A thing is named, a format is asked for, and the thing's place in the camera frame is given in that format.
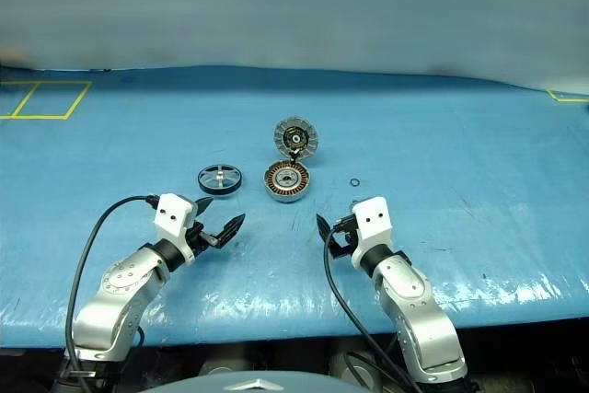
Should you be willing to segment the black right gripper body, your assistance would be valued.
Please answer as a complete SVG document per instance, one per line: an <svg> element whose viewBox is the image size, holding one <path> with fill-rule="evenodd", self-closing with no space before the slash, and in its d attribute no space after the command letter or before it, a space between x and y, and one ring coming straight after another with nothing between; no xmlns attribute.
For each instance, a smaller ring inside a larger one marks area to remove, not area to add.
<svg viewBox="0 0 589 393"><path fill-rule="evenodd" d="M358 246L355 216L345 216L328 229L328 250L333 259L351 256Z"/></svg>

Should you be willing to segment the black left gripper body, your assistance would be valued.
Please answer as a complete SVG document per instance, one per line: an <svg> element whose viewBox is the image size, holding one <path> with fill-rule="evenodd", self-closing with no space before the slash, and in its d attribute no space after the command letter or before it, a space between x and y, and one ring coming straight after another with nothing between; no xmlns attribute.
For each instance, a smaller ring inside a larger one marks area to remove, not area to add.
<svg viewBox="0 0 589 393"><path fill-rule="evenodd" d="M185 233L186 243L191 249L194 257L198 257L208 248L216 249L219 246L219 240L204 232L203 229L204 225L196 221Z"/></svg>

